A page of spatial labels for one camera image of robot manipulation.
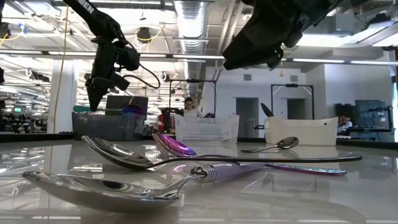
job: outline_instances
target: door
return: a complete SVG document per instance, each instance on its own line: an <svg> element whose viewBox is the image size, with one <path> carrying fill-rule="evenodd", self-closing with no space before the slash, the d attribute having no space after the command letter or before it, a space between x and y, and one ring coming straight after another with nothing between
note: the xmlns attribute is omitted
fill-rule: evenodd
<svg viewBox="0 0 398 224"><path fill-rule="evenodd" d="M305 119L305 99L287 99L287 119Z"/></svg>
<svg viewBox="0 0 398 224"><path fill-rule="evenodd" d="M239 138L258 138L259 98L237 98L236 115L239 115Z"/></svg>

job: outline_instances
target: purple spoon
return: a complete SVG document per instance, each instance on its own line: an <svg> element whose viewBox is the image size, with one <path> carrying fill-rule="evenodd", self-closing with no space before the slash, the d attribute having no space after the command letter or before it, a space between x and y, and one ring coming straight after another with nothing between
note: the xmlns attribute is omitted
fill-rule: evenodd
<svg viewBox="0 0 398 224"><path fill-rule="evenodd" d="M231 157L231 156L217 155L217 154L197 156L196 152L193 149L165 134L155 133L153 134L153 137L156 143L162 149L166 150L168 153L176 157ZM305 174L332 175L332 176L341 176L347 174L347 170L341 170L341 169L290 166L290 165L275 164L270 162L264 163L264 165L275 169L288 170L292 172L301 172Z"/></svg>

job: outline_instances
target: exposed ductwork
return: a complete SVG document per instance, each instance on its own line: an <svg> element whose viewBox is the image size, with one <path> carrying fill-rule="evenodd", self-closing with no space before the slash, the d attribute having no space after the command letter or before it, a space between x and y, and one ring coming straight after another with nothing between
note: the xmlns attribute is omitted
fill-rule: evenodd
<svg viewBox="0 0 398 224"><path fill-rule="evenodd" d="M181 37L204 38L207 16L207 2L200 1L175 1L175 10L178 14L178 30ZM182 40L181 48L185 54L204 54L205 42L200 40ZM200 62L185 62L185 78L200 77ZM196 96L198 85L190 85L189 94Z"/></svg>

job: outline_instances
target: small spoon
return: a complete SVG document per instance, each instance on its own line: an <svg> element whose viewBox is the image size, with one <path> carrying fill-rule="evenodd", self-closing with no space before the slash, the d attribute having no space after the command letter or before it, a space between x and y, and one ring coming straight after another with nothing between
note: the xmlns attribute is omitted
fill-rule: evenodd
<svg viewBox="0 0 398 224"><path fill-rule="evenodd" d="M240 157L189 157L189 158L174 158L166 161L152 163L147 158L136 154L121 146L108 142L106 140L83 136L81 138L87 146L99 154L104 159L112 163L125 167L127 169L149 169L155 166L167 164L169 162L177 161L211 161L211 162L293 162L293 163L325 163L325 162L349 162L360 161L362 156L346 156L346 157L332 157L332 158L306 158L306 159L286 159L286 158L240 158Z"/></svg>
<svg viewBox="0 0 398 224"><path fill-rule="evenodd" d="M275 146L272 147L267 147L267 148L259 148L259 149L243 149L241 152L245 153L256 153L256 152L262 152L268 149L291 149L293 147L296 147L299 144L299 139L296 137L287 137L282 140L280 140Z"/></svg>
<svg viewBox="0 0 398 224"><path fill-rule="evenodd" d="M263 164L217 164L195 166L188 177L160 189L138 185L44 172L25 172L22 176L50 195L64 201L107 212L130 213L164 207L178 200L184 184L199 184L226 179L264 167Z"/></svg>
<svg viewBox="0 0 398 224"><path fill-rule="evenodd" d="M165 134L155 133L155 134L153 134L153 137L154 137L156 143L161 148L165 149L167 152L169 152L173 156L177 156L177 157L231 157L231 156L217 155L217 154L197 156L196 152L192 148L180 143L179 141L177 141ZM287 170L287 171L292 171L292 172L301 172L301 173L306 173L306 174L334 175L334 176L347 174L347 170L341 170L341 169L290 166L290 165L275 164L275 163L270 163L270 162L264 163L264 165L266 167L271 167L271 168L275 168L275 169L282 169L282 170Z"/></svg>

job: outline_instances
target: white plastic bin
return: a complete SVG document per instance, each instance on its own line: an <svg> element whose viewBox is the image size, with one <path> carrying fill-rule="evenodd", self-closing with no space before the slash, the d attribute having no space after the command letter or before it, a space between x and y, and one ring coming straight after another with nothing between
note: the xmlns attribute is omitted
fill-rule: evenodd
<svg viewBox="0 0 398 224"><path fill-rule="evenodd" d="M338 118L321 120L287 120L266 118L265 138L269 144L276 144L283 138L298 137L300 145L335 146Z"/></svg>
<svg viewBox="0 0 398 224"><path fill-rule="evenodd" d="M184 118L175 115L175 137L180 142L236 144L239 116L229 118Z"/></svg>

